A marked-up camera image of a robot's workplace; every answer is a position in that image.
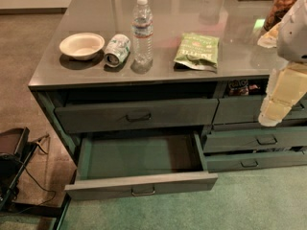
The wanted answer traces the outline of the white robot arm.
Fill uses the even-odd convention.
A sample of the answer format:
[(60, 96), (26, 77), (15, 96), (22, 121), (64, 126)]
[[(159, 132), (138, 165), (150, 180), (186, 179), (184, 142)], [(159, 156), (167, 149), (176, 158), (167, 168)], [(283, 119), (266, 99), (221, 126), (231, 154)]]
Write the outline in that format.
[(264, 127), (281, 123), (307, 93), (307, 0), (297, 0), (275, 29), (277, 54), (288, 61), (273, 69), (260, 107)]

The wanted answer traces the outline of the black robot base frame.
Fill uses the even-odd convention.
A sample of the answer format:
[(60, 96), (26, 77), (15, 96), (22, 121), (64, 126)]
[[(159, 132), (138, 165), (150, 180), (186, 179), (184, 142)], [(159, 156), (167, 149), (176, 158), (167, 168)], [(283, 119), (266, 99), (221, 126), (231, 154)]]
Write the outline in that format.
[(0, 133), (0, 213), (1, 217), (13, 215), (33, 215), (54, 219), (52, 230), (60, 230), (66, 215), (70, 197), (66, 195), (60, 207), (45, 206), (47, 201), (38, 205), (16, 203), (19, 189), (17, 184), (22, 173), (26, 172), (35, 184), (42, 190), (44, 188), (34, 179), (27, 170), (35, 150), (40, 149), (40, 142), (48, 139), (48, 133), (32, 141), (28, 140), (30, 130), (27, 127), (12, 128)]

